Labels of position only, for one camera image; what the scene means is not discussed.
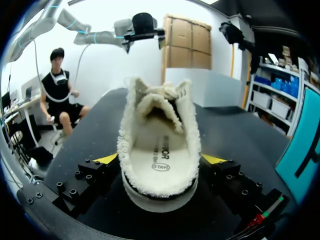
man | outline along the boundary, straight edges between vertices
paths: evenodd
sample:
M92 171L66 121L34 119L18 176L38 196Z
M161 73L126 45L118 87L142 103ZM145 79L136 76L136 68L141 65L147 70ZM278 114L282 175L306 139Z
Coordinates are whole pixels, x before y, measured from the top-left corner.
M75 98L79 96L79 92L72 89L69 82L70 73L61 69L62 61L65 57L65 51L62 48L58 48L52 51L50 55L52 69L42 80L42 84L46 92L54 99L64 99L69 92ZM90 108L81 104L70 104L69 99L63 102L52 101L46 96L46 93L42 90L40 108L45 114L46 120L52 124L51 117L54 116L54 122L60 123L63 126L64 133L69 136L72 133L71 123L74 123L78 119L82 119L87 115Z

man's hand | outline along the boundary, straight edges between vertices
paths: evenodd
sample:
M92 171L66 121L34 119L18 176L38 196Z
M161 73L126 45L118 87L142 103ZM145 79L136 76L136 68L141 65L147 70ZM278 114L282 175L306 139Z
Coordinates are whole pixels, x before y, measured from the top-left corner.
M45 117L46 117L46 120L48 121L48 123L53 124L53 122L51 121L51 115L50 114L46 115Z
M72 93L71 93L75 98L79 97L79 91L77 90L73 90Z

shoe tongue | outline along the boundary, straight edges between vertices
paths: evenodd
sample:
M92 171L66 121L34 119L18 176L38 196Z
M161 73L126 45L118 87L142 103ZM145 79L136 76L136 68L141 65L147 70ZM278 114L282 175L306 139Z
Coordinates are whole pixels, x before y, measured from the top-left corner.
M170 99L165 98L162 94L149 93L142 98L136 108L137 116L143 122L146 120L147 115L154 109L163 110L165 116L172 120L174 129L177 133L184 133L182 122L180 121L173 105L168 101L171 100L174 103L174 97L170 94Z
M175 100L178 97L176 88L171 82L165 82L162 86L149 87L144 93L161 95L169 101Z

shoe insole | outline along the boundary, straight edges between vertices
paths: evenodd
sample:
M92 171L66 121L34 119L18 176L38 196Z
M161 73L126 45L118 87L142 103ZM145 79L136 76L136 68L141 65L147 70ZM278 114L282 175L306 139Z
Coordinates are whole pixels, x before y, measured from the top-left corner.
M139 182L155 193L181 185L191 162L186 135L175 132L162 110L152 111L137 132L130 160Z

black tank top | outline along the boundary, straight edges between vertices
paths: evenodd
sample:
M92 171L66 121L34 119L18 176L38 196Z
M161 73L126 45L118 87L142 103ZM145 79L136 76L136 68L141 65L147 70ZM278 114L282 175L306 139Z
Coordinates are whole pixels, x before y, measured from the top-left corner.
M68 94L69 94L69 87L68 87L68 82L69 82L69 75L70 73L68 71L64 71L65 76L67 78L67 81L63 84L56 85L54 80L51 77L51 74L48 73L43 79L42 83L47 91L47 93L53 97L54 99L64 99ZM59 75L63 75L63 70L61 69L61 72L58 74L53 74L55 77ZM63 108L64 106L69 104L69 99L63 101L63 102L55 102L52 101L51 99L48 98L48 96L45 99L48 104L49 104L49 109L50 110L58 110Z

